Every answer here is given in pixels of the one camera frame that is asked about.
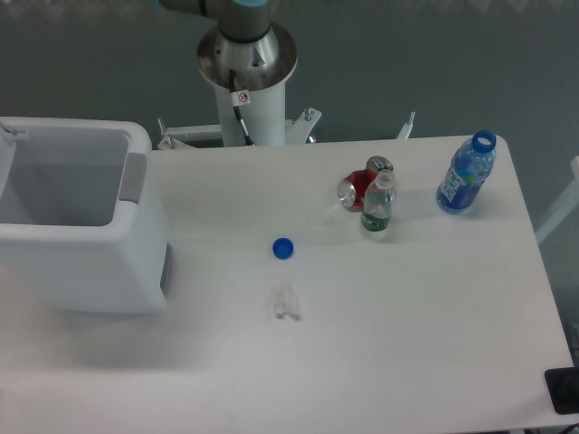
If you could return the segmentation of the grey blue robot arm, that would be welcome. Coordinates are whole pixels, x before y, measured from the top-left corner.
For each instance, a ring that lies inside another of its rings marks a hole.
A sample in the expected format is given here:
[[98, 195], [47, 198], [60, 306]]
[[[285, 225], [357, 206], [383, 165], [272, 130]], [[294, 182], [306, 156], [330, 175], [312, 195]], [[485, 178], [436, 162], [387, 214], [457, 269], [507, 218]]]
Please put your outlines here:
[[290, 33], [272, 21], [270, 1], [162, 1], [165, 9], [216, 21], [197, 48], [200, 72], [226, 90], [267, 90], [294, 72]]

